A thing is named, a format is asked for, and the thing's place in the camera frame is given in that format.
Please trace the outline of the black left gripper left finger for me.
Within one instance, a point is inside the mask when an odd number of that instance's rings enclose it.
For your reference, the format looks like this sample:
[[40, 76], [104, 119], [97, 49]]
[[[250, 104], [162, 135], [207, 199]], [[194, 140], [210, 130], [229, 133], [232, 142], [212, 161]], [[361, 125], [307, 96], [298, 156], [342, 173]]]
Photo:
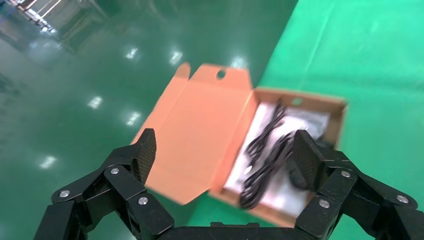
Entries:
[[101, 219], [116, 213], [138, 240], [157, 240], [175, 221], [146, 189], [156, 157], [155, 131], [114, 149], [93, 172], [56, 190], [35, 233], [37, 240], [86, 240]]

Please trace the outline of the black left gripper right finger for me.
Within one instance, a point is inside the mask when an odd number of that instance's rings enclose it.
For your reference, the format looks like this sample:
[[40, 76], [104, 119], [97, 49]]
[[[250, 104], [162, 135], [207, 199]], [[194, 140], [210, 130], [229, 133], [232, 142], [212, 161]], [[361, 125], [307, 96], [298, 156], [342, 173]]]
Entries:
[[341, 151], [324, 148], [305, 130], [294, 134], [295, 171], [315, 196], [295, 228], [313, 240], [327, 240], [347, 215], [377, 240], [421, 240], [424, 214], [403, 193], [361, 172]]

